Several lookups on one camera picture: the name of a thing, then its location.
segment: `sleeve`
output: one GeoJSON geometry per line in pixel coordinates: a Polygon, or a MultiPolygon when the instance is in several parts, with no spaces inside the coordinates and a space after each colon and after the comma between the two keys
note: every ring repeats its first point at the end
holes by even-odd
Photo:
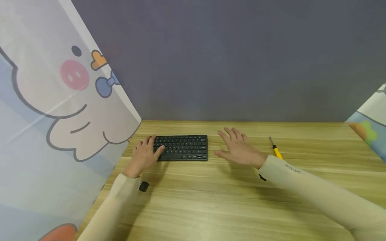
{"type": "Polygon", "coordinates": [[[341,187],[269,155],[259,173],[311,203],[357,241],[386,240],[386,210],[341,187]]]}
{"type": "Polygon", "coordinates": [[[123,215],[132,205],[140,184],[140,178],[133,179],[122,173],[119,174],[109,195],[96,211],[78,241],[111,240],[123,215]]]}

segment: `orange shape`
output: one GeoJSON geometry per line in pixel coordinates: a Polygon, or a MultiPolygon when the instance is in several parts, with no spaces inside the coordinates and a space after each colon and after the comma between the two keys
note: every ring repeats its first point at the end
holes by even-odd
{"type": "Polygon", "coordinates": [[[366,140],[367,131],[364,126],[357,122],[349,122],[349,126],[362,138],[362,140],[366,140]]]}
{"type": "Polygon", "coordinates": [[[76,231],[76,226],[72,223],[62,224],[49,231],[39,241],[72,241],[76,231]]]}
{"type": "Polygon", "coordinates": [[[94,49],[91,52],[91,56],[93,57],[93,61],[91,62],[91,68],[93,70],[96,71],[107,64],[106,58],[103,55],[101,55],[101,53],[98,50],[94,49]]]}

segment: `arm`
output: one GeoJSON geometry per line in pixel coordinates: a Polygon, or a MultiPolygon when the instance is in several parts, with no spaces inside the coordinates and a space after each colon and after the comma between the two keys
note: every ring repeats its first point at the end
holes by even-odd
{"type": "Polygon", "coordinates": [[[254,150],[247,136],[225,128],[218,131],[229,153],[215,154],[231,162],[259,169],[265,179],[297,193],[324,215],[344,226],[357,241],[386,240],[386,210],[349,191],[295,168],[287,162],[254,150]]]}
{"type": "Polygon", "coordinates": [[[298,194],[349,230],[355,240],[386,240],[386,210],[380,206],[271,155],[259,173],[298,194]]]}
{"type": "Polygon", "coordinates": [[[119,174],[109,195],[96,211],[78,241],[111,240],[123,215],[130,209],[140,184],[140,178],[133,179],[123,173],[119,174]]]}
{"type": "Polygon", "coordinates": [[[157,162],[165,146],[153,153],[156,136],[144,138],[133,149],[130,163],[114,181],[105,201],[96,211],[78,241],[111,240],[124,214],[130,209],[141,184],[140,174],[157,162]]]}

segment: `keyboard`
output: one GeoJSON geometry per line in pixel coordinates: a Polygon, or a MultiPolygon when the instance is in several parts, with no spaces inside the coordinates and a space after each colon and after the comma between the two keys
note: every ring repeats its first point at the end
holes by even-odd
{"type": "Polygon", "coordinates": [[[207,161],[208,136],[159,136],[153,145],[154,152],[164,145],[159,161],[207,161]]]}

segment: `finger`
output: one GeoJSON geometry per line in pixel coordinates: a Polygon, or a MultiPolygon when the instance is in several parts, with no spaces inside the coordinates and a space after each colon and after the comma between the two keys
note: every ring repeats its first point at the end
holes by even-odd
{"type": "Polygon", "coordinates": [[[215,155],[220,157],[220,158],[224,158],[225,160],[227,161],[230,161],[231,162],[231,155],[228,153],[228,152],[224,152],[224,151],[215,151],[215,155]]]}
{"type": "Polygon", "coordinates": [[[143,140],[142,140],[142,145],[145,146],[147,145],[147,142],[149,141],[149,137],[145,137],[143,140]]]}
{"type": "Polygon", "coordinates": [[[150,146],[153,146],[154,144],[154,140],[156,139],[156,135],[153,135],[150,139],[149,139],[149,145],[150,146]]]}
{"type": "Polygon", "coordinates": [[[157,151],[154,153],[154,155],[157,157],[157,159],[159,158],[159,156],[161,155],[161,153],[165,150],[165,146],[160,146],[157,151]]]}
{"type": "Polygon", "coordinates": [[[234,127],[232,127],[232,131],[233,131],[233,133],[235,133],[236,138],[238,140],[242,141],[242,137],[241,137],[240,132],[236,128],[234,128],[234,127]]]}
{"type": "Polygon", "coordinates": [[[244,135],[244,134],[241,134],[241,136],[242,136],[242,140],[243,140],[243,141],[245,141],[245,142],[247,142],[247,141],[248,141],[248,137],[247,137],[246,135],[244,135]]]}
{"type": "Polygon", "coordinates": [[[222,131],[217,131],[217,134],[219,136],[221,136],[221,138],[224,140],[225,144],[230,141],[229,137],[226,134],[224,134],[222,131]]]}
{"type": "Polygon", "coordinates": [[[140,148],[141,146],[142,146],[142,141],[138,141],[137,149],[140,148]]]}
{"type": "Polygon", "coordinates": [[[230,140],[236,139],[236,135],[235,135],[235,133],[233,133],[232,130],[228,129],[227,127],[225,127],[224,130],[228,133],[230,140]]]}

